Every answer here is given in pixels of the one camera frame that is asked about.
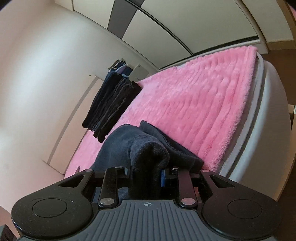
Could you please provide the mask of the clothes on wardrobe shelf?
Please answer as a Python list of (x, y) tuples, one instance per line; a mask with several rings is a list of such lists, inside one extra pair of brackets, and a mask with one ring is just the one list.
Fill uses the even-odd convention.
[(129, 64), (126, 63), (126, 61), (121, 58), (121, 59), (117, 59), (109, 68), (108, 71), (115, 71), (118, 74), (122, 74), (124, 76), (129, 76), (132, 71), (133, 68), (132, 66), (130, 66)]

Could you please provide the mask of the stack of folded dark clothes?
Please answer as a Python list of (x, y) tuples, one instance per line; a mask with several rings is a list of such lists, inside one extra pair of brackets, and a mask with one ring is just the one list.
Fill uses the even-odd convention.
[(82, 126), (92, 131), (93, 136), (102, 143), (141, 90), (127, 76), (115, 71), (109, 72), (93, 99)]

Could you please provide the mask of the wooden bed headboard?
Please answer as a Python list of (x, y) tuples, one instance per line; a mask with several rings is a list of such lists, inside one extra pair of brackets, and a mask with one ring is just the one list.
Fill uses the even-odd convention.
[(82, 122), (86, 118), (95, 95), (103, 84), (99, 77), (92, 74), (87, 76), (86, 81), (89, 82), (89, 86), (75, 103), (73, 110), (66, 115), (66, 120), (63, 121), (57, 140), (45, 160), (49, 166), (62, 175), (66, 173), (71, 159), (86, 133), (86, 129), (82, 127)]

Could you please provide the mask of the dark navy fleece pants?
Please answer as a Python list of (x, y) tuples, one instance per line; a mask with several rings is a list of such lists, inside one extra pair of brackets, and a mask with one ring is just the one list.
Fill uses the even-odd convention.
[(132, 169), (132, 186), (118, 191), (119, 200), (165, 199), (161, 172), (178, 167), (198, 172), (204, 162), (146, 121), (139, 126), (121, 125), (104, 141), (91, 168), (99, 173), (123, 166)]

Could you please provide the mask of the pink plush bed blanket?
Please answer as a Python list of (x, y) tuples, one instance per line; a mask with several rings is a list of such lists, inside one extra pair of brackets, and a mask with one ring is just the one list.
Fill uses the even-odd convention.
[(114, 126), (147, 121), (216, 171), (242, 118), (256, 58), (254, 46), (230, 48), (145, 78)]

